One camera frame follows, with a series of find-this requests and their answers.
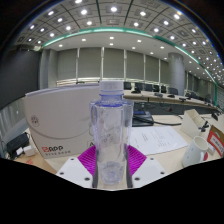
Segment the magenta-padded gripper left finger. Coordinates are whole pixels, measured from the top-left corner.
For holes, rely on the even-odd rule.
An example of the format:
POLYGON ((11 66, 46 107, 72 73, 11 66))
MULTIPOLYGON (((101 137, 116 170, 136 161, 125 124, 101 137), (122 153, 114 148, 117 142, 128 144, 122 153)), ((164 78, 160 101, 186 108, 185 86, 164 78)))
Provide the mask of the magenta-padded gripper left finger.
POLYGON ((78 157, 70 157, 56 175, 84 188, 96 188, 98 171, 95 146, 78 157))

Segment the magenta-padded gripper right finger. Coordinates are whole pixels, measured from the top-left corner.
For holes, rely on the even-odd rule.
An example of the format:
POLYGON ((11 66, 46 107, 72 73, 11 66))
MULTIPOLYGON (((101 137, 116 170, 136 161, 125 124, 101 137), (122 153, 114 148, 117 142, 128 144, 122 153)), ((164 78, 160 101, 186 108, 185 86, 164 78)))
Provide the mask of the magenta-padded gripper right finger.
POLYGON ((128 188, 140 188, 166 176, 162 165, 133 146, 127 149, 126 180, 128 188))

